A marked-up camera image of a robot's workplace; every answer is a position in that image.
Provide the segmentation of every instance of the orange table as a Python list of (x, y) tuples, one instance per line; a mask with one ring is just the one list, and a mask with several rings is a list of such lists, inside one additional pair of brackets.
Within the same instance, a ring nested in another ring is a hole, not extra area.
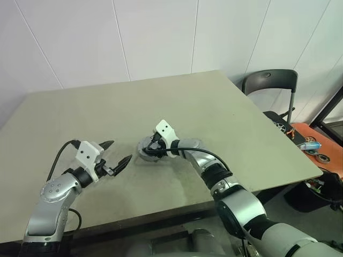
[(330, 140), (314, 129), (310, 128), (306, 123), (295, 123), (292, 126), (303, 137), (314, 137), (318, 142), (322, 144), (322, 147), (318, 150), (320, 154), (325, 154), (330, 158), (330, 162), (327, 164), (320, 163), (312, 155), (306, 154), (308, 158), (313, 161), (318, 167), (324, 168), (330, 172), (335, 172), (339, 177), (343, 178), (343, 148), (336, 142)]

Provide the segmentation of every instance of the black cable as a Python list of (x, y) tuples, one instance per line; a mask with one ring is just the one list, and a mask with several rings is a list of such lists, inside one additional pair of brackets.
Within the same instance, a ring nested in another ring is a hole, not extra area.
[(51, 169), (50, 169), (50, 172), (49, 172), (47, 181), (51, 180), (51, 177), (52, 177), (52, 175), (53, 175), (53, 173), (54, 173), (54, 170), (55, 170), (57, 161), (58, 161), (58, 159), (59, 159), (59, 156), (61, 155), (61, 153), (63, 152), (63, 150), (67, 147), (67, 145), (72, 144), (76, 149), (78, 149), (79, 146), (80, 146), (80, 143), (81, 143), (81, 142), (80, 142), (79, 140), (73, 139), (73, 140), (70, 140), (70, 141), (66, 142), (66, 143), (60, 148), (60, 150), (58, 151), (58, 153), (57, 153), (57, 155), (56, 155), (56, 157), (55, 157), (54, 163), (53, 163), (53, 165), (51, 166)]
[(244, 257), (248, 257), (248, 253), (247, 253), (247, 249), (245, 247), (244, 239), (242, 239), (242, 248), (243, 248)]
[(223, 161), (222, 158), (220, 158), (217, 154), (214, 154), (213, 152), (210, 152), (208, 150), (204, 150), (204, 149), (200, 149), (200, 148), (193, 148), (193, 147), (175, 147), (175, 148), (158, 149), (158, 150), (145, 148), (145, 152), (147, 154), (164, 153), (164, 152), (171, 152), (171, 151), (198, 151), (198, 152), (207, 153), (207, 154), (210, 154), (213, 157), (217, 158), (228, 171), (230, 170), (228, 165)]
[(81, 224), (82, 224), (81, 214), (80, 214), (77, 210), (72, 209), (72, 208), (69, 208), (68, 211), (71, 211), (71, 212), (75, 213), (75, 214), (78, 216), (78, 218), (79, 218), (79, 224), (78, 224), (78, 226), (77, 226), (77, 228), (76, 228), (75, 230), (73, 230), (73, 231), (68, 231), (68, 232), (64, 233), (65, 236), (74, 235), (77, 231), (80, 230)]

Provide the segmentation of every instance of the tool on orange table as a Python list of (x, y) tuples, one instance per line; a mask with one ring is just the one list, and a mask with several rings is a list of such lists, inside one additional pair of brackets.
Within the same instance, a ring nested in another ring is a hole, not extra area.
[(295, 137), (295, 128), (292, 128), (290, 131), (286, 132), (286, 135), (289, 135), (289, 134), (292, 136), (292, 140), (293, 140)]
[(319, 154), (317, 149), (320, 149), (322, 144), (319, 142), (305, 142), (297, 145), (300, 150), (304, 150), (309, 155)]

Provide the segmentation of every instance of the dark metal frame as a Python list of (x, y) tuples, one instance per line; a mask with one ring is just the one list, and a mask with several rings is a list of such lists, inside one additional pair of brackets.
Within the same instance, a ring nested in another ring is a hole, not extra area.
[(343, 86), (338, 90), (331, 101), (325, 106), (325, 108), (318, 114), (315, 120), (310, 124), (310, 127), (319, 127), (324, 133), (326, 133), (332, 140), (343, 147), (343, 138), (327, 123), (324, 122), (325, 117), (335, 108), (335, 106), (343, 99)]
[[(157, 213), (80, 229), (74, 236), (64, 236), (61, 247), (63, 244), (63, 248), (69, 251), (78, 247), (182, 225), (216, 215), (214, 201), (159, 211)], [(0, 244), (0, 255), (18, 256), (20, 248), (21, 241), (2, 243)]]

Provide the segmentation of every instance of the black chair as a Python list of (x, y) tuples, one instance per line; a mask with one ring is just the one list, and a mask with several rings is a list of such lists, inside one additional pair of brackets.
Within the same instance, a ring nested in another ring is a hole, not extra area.
[[(291, 130), (290, 118), (292, 116), (292, 111), (294, 103), (294, 95), (296, 91), (296, 82), (298, 74), (293, 70), (264, 70), (257, 71), (243, 79), (242, 82), (242, 92), (245, 95), (249, 95), (254, 91), (267, 88), (280, 88), (280, 89), (290, 89), (290, 102), (288, 111), (284, 114), (278, 115), (273, 111), (263, 112), (269, 119), (274, 121), (276, 124), (282, 124), (284, 126), (284, 133)], [(297, 145), (305, 142), (305, 138), (299, 133), (295, 132), (295, 138), (293, 142)]]

